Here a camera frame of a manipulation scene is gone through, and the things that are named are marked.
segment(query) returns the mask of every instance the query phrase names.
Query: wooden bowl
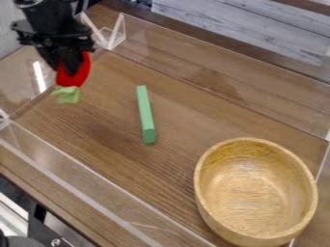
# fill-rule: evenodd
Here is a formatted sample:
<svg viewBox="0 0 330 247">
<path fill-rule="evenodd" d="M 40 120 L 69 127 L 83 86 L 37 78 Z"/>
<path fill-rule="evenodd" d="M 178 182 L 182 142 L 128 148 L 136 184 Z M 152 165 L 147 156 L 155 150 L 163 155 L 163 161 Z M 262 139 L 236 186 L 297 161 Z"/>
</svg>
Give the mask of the wooden bowl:
<svg viewBox="0 0 330 247">
<path fill-rule="evenodd" d="M 215 145 L 195 171 L 202 218 L 231 243 L 274 247 L 311 221 L 317 188 L 299 157 L 279 145 L 238 138 Z"/>
</svg>

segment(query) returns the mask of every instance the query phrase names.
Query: bowl rim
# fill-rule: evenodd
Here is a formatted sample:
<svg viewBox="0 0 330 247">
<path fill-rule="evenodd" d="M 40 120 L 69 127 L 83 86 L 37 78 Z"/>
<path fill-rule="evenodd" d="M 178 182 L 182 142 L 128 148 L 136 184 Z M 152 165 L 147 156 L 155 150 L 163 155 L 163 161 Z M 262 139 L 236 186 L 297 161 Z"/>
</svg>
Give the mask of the bowl rim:
<svg viewBox="0 0 330 247">
<path fill-rule="evenodd" d="M 287 155 L 290 155 L 295 161 L 298 162 L 298 164 L 301 165 L 301 167 L 303 168 L 305 174 L 309 178 L 310 181 L 310 187 L 311 187 L 311 205 L 309 208 L 309 212 L 306 213 L 303 219 L 301 220 L 299 223 L 297 223 L 290 229 L 278 232 L 270 236 L 252 236 L 244 233 L 240 233 L 238 231 L 234 231 L 232 229 L 230 229 L 226 225 L 222 224 L 220 220 L 216 220 L 214 214 L 211 213 L 211 211 L 206 208 L 206 200 L 203 198 L 202 195 L 202 189 L 200 189 L 200 174 L 202 174 L 202 166 L 203 166 L 203 162 L 206 160 L 206 158 L 210 156 L 210 154 L 218 150 L 222 146 L 231 144 L 234 142 L 242 142 L 242 141 L 248 141 L 248 142 L 256 142 L 256 143 L 262 143 L 266 144 L 274 148 L 277 148 L 278 150 L 283 151 Z M 195 187 L 195 196 L 196 196 L 196 200 L 199 200 L 200 202 L 200 206 L 203 208 L 203 210 L 207 212 L 207 214 L 211 216 L 212 220 L 218 222 L 218 224 L 222 225 L 223 228 L 226 228 L 230 232 L 239 234 L 240 236 L 246 236 L 254 239 L 279 239 L 283 237 L 287 237 L 290 235 L 297 234 L 299 231 L 303 230 L 303 228 L 306 227 L 306 225 L 309 224 L 309 222 L 311 221 L 311 218 L 314 216 L 315 210 L 317 210 L 317 203 L 318 203 L 318 192 L 317 192 L 317 186 L 315 186 L 315 180 L 311 174 L 311 171 L 306 165 L 306 163 L 302 161 L 302 159 L 298 157 L 297 154 L 294 154 L 294 152 L 291 152 L 289 149 L 286 149 L 283 146 L 281 146 L 279 144 L 259 139 L 259 138 L 252 138 L 252 137 L 239 137 L 239 138 L 234 138 L 234 139 L 228 139 L 218 144 L 215 144 L 202 155 L 202 158 L 198 162 L 198 166 L 195 169 L 195 173 L 194 173 L 194 187 Z"/>
</svg>

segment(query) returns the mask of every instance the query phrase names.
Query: wooden table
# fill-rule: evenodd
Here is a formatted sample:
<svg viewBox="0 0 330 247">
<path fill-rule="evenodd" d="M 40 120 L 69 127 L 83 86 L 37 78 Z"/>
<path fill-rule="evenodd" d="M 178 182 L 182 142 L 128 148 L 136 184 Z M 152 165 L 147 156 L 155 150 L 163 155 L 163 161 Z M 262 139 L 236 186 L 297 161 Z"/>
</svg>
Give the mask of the wooden table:
<svg viewBox="0 0 330 247">
<path fill-rule="evenodd" d="M 110 17 L 111 11 L 104 6 L 95 7 L 92 18 L 96 23 L 104 23 Z M 160 30 L 152 27 L 151 31 L 158 33 Z M 134 34 L 135 38 L 140 38 L 140 33 Z M 168 35 L 167 38 L 174 39 L 175 35 Z M 271 114 L 275 109 L 281 113 L 282 108 L 289 111 L 287 114 L 295 114 L 295 107 L 286 108 L 283 103 L 281 107 L 271 107 L 270 114 L 258 113 L 250 101 L 239 105 L 218 94 L 218 87 L 206 87 L 199 85 L 202 80 L 183 80 L 179 74 L 172 74 L 172 71 L 168 71 L 168 63 L 182 60 L 180 56 L 172 60 L 172 54 L 163 52 L 163 58 L 155 59 L 152 65 L 154 53 L 152 49 L 148 49 L 151 53 L 146 53 L 138 61 L 134 56 L 136 50 L 131 50 L 128 59 L 128 47 L 140 47 L 142 51 L 146 48 L 142 42 L 131 46 L 131 41 L 128 37 L 127 44 L 115 50 L 118 54 L 100 51 L 93 55 L 92 74 L 83 88 L 79 104 L 59 105 L 49 92 L 45 92 L 13 115 L 15 122 L 37 137 L 21 132 L 16 125 L 12 126 L 16 140 L 11 140 L 9 130 L 8 133 L 3 133 L 1 138 L 7 138 L 13 145 L 0 146 L 0 172 L 100 246 L 158 246 L 158 242 L 163 244 L 160 246 L 170 246 L 166 243 L 176 237 L 180 243 L 178 246 L 230 247 L 232 245 L 212 233 L 202 221 L 196 209 L 192 174 L 203 152 L 228 138 L 263 138 L 293 150 L 317 175 L 327 142 L 311 135 L 311 131 L 299 130 L 299 121 L 293 121 L 289 125 Z M 184 43 L 187 47 L 196 45 L 194 42 Z M 207 45 L 200 48 L 207 54 L 212 52 Z M 176 54 L 180 54 L 180 51 L 182 48 L 178 47 Z M 231 69 L 246 67 L 246 78 L 239 70 L 236 74 L 232 72 L 232 77 L 239 76 L 243 85 L 250 85 L 252 78 L 258 76 L 269 78 L 266 88 L 273 86 L 273 83 L 290 82 L 291 86 L 282 88 L 273 100 L 278 102 L 277 100 L 282 100 L 281 93 L 297 89 L 297 92 L 305 93 L 301 97 L 297 95 L 291 102 L 297 107 L 302 105 L 302 101 L 309 103 L 310 95 L 306 93 L 310 90 L 306 85 L 317 83 L 315 81 L 224 49 L 222 53 L 223 63 L 228 61 L 227 68 L 226 71 L 208 74 L 210 85 L 214 78 L 222 85 L 228 81 L 226 74 Z M 12 64 L 15 69 L 13 61 L 19 57 L 25 60 L 27 57 L 32 59 L 37 56 L 31 48 L 25 47 L 0 62 L 0 68 Z M 190 65 L 191 60 L 187 57 L 184 61 L 178 71 Z M 138 85 L 147 85 L 150 91 L 158 131 L 158 142 L 154 146 L 146 146 L 142 142 L 135 98 Z M 314 110 L 299 116 L 319 110 L 314 107 L 311 109 Z M 15 150 L 24 152 L 24 156 L 16 156 Z M 68 158 L 61 151 L 79 161 Z M 147 205 L 128 195 L 139 198 Z M 321 201 L 327 203 L 329 197 L 323 190 L 321 195 Z M 321 210 L 318 213 L 323 215 L 325 206 Z M 136 233 L 135 229 L 139 229 L 143 235 Z M 309 246 L 319 246 L 317 243 L 326 241 L 326 227 L 321 227 L 315 222 L 306 234 L 311 231 L 314 234 Z"/>
</svg>

